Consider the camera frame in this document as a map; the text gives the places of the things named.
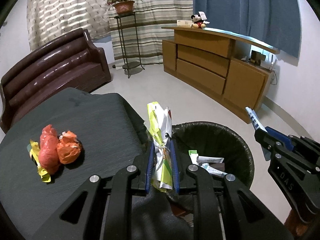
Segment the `red plastic bag trash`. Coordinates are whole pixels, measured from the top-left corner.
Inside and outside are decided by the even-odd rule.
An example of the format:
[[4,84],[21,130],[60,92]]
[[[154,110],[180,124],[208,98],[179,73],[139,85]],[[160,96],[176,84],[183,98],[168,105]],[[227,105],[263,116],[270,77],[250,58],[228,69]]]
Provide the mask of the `red plastic bag trash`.
[[44,127],[40,136],[39,162],[50,175],[54,174],[61,165],[56,148],[58,142],[57,132],[52,125]]

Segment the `orange plastic bag trash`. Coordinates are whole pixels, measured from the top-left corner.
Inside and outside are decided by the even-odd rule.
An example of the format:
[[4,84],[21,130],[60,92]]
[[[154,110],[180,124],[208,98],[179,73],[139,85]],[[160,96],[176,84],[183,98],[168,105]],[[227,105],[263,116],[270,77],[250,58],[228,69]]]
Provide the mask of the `orange plastic bag trash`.
[[67,165],[73,163],[79,157],[82,144],[75,133],[67,131],[60,135],[56,149],[60,163]]

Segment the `yellow snack wrapper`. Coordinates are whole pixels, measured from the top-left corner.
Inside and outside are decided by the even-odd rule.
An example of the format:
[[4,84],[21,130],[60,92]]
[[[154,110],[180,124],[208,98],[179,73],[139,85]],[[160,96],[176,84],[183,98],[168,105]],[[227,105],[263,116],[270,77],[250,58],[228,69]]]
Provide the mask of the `yellow snack wrapper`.
[[37,166],[37,174],[40,176],[42,182],[50,183],[51,177],[48,171],[43,168],[39,161],[39,153],[40,153],[40,146],[39,143],[33,140],[29,141],[29,145],[27,146],[27,150],[29,152],[29,157]]

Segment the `white green wrapper bundle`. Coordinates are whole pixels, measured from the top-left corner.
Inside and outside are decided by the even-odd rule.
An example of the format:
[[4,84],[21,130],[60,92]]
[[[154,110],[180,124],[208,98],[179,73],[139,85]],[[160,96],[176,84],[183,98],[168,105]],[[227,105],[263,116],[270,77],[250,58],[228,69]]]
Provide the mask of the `white green wrapper bundle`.
[[149,132],[155,146],[156,164],[152,175],[152,185],[161,192],[172,190],[172,164],[170,157],[170,142],[172,137],[171,110],[162,108],[157,102],[147,104],[149,117]]

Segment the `black lined trash bin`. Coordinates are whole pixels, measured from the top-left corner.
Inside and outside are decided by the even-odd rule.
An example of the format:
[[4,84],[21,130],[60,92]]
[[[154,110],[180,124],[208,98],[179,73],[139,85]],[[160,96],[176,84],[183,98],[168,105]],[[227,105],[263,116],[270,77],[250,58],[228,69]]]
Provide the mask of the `black lined trash bin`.
[[191,164],[190,150],[205,157],[223,158],[225,172],[251,187],[254,178],[252,153],[244,139],[229,127],[205,121],[186,122],[172,127],[172,138],[175,140],[180,187],[184,179],[189,179],[185,170]]

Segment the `white paper trash in bin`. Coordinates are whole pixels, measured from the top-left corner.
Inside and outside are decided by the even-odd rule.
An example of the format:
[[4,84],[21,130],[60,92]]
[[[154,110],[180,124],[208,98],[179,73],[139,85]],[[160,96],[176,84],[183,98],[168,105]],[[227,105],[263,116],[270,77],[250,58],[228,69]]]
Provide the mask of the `white paper trash in bin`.
[[197,150],[189,150],[188,153],[192,164],[204,168],[209,174],[222,178],[227,174],[225,172],[224,158],[201,156]]

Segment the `white router on shelf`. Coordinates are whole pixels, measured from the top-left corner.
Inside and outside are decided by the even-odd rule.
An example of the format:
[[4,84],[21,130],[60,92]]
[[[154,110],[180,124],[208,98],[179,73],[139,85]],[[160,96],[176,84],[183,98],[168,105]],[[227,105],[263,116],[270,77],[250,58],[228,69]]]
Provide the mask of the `white router on shelf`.
[[268,55],[266,55],[264,60],[261,60],[260,66],[270,71],[273,71],[276,64],[277,64],[276,55],[269,53]]

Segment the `dark box on shelf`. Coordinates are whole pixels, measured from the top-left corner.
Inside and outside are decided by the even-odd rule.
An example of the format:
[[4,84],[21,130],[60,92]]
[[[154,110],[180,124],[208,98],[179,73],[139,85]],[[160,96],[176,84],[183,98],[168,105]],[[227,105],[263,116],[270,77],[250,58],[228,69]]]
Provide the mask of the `dark box on shelf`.
[[251,51],[251,57],[249,61],[257,66],[260,66],[263,61],[265,61],[266,56],[258,51]]

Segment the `blue curtain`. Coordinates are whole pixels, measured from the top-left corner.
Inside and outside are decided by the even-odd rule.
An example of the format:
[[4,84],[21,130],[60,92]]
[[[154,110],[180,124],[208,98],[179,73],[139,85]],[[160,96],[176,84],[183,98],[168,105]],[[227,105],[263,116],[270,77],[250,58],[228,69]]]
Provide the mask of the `blue curtain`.
[[209,27],[256,38],[298,57],[301,23],[297,0],[193,0]]

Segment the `Mickey Mouse plush toy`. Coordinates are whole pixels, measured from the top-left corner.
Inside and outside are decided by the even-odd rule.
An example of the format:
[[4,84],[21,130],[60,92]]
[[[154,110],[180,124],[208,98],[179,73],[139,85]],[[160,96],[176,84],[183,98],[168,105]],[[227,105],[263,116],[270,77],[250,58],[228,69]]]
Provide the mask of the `Mickey Mouse plush toy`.
[[197,28],[197,29],[203,29],[206,27],[206,25],[210,24],[209,21],[207,21],[207,17],[204,12],[199,11],[198,14],[192,15],[191,16],[192,28]]

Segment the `cardboard box on cabinet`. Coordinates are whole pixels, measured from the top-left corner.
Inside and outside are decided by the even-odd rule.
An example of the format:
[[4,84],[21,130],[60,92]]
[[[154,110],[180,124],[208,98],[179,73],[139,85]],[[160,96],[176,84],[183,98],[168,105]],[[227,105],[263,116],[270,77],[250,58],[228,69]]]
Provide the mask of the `cardboard box on cabinet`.
[[192,20],[177,20],[176,25],[178,27],[191,28],[193,25],[193,21]]

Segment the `dark brown leather sofa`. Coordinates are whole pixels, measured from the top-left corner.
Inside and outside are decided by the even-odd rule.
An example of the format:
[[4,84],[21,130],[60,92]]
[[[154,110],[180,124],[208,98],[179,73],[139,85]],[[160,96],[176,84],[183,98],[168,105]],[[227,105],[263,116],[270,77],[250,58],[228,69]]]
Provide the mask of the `dark brown leather sofa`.
[[92,92],[111,82],[103,48],[76,29],[37,48],[1,78],[1,129],[7,133],[36,106],[66,88]]

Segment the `striped beige curtain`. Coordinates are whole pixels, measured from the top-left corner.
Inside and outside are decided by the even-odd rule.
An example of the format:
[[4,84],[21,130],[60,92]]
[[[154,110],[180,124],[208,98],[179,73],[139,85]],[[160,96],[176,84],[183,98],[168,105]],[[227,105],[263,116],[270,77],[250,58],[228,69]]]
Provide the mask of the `striped beige curtain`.
[[[170,27],[177,20],[187,20],[193,13],[193,0],[141,0],[133,5],[138,25],[142,64],[161,64],[162,41],[173,38]],[[124,19],[133,23],[133,17]],[[125,31],[125,37],[135,42],[135,30]]]

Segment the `terracotta potted plant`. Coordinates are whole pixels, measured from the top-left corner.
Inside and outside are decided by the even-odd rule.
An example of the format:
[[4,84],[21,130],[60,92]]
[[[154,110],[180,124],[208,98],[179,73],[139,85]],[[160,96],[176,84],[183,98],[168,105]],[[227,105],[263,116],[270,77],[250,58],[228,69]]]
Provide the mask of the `terracotta potted plant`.
[[118,15],[127,15],[133,13],[133,5],[141,0],[107,0],[107,4],[115,8]]

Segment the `patterned sheer curtain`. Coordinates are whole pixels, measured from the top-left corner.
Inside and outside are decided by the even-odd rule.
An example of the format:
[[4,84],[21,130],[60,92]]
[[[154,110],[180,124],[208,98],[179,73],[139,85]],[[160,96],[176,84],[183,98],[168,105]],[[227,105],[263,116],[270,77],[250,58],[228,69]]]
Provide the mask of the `patterned sheer curtain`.
[[76,29],[98,40],[110,32],[107,0],[28,0],[27,30],[31,51]]

